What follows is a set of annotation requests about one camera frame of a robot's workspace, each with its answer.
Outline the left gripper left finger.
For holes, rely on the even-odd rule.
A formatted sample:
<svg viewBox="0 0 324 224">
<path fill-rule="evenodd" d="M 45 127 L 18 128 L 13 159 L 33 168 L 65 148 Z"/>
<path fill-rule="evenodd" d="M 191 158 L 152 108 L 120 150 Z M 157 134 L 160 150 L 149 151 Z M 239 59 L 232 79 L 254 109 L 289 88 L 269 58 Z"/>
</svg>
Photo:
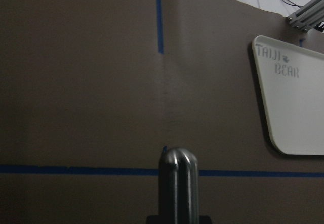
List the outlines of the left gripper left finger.
<svg viewBox="0 0 324 224">
<path fill-rule="evenodd" d="M 150 215 L 146 218 L 146 224 L 159 224 L 158 215 Z"/>
</svg>

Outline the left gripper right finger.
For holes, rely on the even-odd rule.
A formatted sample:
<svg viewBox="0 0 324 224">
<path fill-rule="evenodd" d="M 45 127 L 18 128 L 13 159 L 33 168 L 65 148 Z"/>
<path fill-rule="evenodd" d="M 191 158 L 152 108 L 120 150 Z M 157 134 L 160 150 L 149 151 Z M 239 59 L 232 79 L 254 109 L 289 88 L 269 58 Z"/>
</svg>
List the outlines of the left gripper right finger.
<svg viewBox="0 0 324 224">
<path fill-rule="evenodd" d="M 212 224 L 212 220 L 207 215 L 201 215 L 199 217 L 199 224 Z"/>
</svg>

